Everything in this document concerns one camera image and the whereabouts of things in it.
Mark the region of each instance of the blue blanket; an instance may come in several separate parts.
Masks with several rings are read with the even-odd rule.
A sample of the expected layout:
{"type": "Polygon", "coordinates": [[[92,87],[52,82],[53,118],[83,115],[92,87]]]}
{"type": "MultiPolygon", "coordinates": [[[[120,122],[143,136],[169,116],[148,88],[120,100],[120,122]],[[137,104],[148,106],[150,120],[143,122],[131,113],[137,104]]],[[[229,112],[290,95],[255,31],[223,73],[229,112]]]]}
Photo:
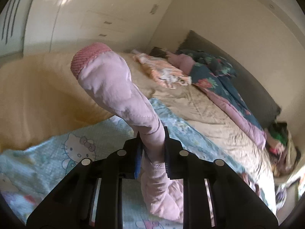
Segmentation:
{"type": "MultiPolygon", "coordinates": [[[[218,146],[173,114],[158,99],[150,100],[170,137],[199,158],[223,159],[236,172],[244,168],[218,146]]],[[[84,157],[99,160],[123,147],[133,138],[132,129],[113,116],[98,124],[51,137],[25,151],[6,150],[0,155],[0,191],[13,212],[24,223],[35,207],[84,157]]],[[[125,229],[182,228],[181,224],[149,215],[141,195],[140,183],[123,180],[123,223],[125,229]]]]}

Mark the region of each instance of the bed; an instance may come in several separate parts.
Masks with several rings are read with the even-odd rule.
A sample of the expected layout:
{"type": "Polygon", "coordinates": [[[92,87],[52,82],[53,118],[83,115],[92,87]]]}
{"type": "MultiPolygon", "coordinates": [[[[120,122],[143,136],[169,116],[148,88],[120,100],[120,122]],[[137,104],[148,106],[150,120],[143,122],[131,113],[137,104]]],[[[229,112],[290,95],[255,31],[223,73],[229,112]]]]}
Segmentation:
{"type": "MultiPolygon", "coordinates": [[[[94,125],[112,116],[95,104],[78,85],[70,71],[73,55],[53,53],[29,56],[1,68],[0,97],[4,99],[0,102],[0,151],[25,150],[52,136],[94,125]]],[[[274,179],[267,151],[259,150],[196,87],[163,88],[149,79],[132,54],[119,55],[127,62],[132,81],[140,91],[147,98],[158,99],[243,166],[263,190],[266,204],[275,213],[274,179]]]]}

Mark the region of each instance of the pile of clothes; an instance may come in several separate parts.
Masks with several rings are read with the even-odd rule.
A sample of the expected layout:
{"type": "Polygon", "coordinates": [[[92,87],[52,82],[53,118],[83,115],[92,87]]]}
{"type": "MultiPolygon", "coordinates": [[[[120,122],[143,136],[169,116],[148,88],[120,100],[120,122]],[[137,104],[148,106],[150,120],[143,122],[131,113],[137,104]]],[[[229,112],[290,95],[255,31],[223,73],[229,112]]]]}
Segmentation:
{"type": "Polygon", "coordinates": [[[274,177],[290,174],[301,158],[295,147],[286,122],[275,122],[265,129],[268,149],[274,177]]]}

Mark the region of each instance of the wrinkled bed sheet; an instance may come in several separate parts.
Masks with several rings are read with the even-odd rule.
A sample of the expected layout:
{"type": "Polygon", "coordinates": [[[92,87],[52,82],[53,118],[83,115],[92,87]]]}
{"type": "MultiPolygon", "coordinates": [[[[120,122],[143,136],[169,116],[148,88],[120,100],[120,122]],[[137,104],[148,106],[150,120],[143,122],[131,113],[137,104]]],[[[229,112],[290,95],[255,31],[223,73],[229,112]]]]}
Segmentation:
{"type": "MultiPolygon", "coordinates": [[[[53,135],[96,124],[111,117],[78,86],[71,74],[71,54],[43,54],[11,62],[0,69],[0,151],[26,149],[53,135]]],[[[267,152],[257,149],[241,129],[194,86],[169,90],[142,71],[132,54],[127,62],[132,82],[148,98],[158,98],[198,132],[242,164],[263,189],[275,213],[274,180],[267,152]]]]}

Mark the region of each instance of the pink fabric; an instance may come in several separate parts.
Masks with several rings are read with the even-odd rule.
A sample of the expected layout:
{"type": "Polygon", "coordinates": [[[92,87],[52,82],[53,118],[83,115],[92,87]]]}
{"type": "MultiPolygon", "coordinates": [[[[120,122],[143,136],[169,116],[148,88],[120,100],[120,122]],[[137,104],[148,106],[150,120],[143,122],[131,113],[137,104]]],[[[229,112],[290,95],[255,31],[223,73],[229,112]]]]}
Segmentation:
{"type": "Polygon", "coordinates": [[[167,178],[163,125],[150,102],[132,83],[125,60],[104,49],[108,47],[99,43],[80,50],[72,60],[71,70],[77,70],[78,83],[99,106],[123,118],[135,133],[140,132],[147,153],[142,160],[141,190],[148,211],[182,222],[183,185],[181,180],[167,178]]]}
{"type": "Polygon", "coordinates": [[[259,149],[263,149],[266,144],[266,133],[255,125],[247,121],[240,112],[225,98],[216,95],[214,92],[199,87],[207,97],[224,111],[235,124],[246,133],[246,135],[256,144],[259,149]]]}
{"type": "Polygon", "coordinates": [[[185,55],[185,54],[180,54],[176,55],[171,52],[166,52],[167,54],[167,61],[175,66],[176,68],[180,69],[183,71],[184,74],[189,75],[193,65],[196,63],[192,57],[185,55]]]}

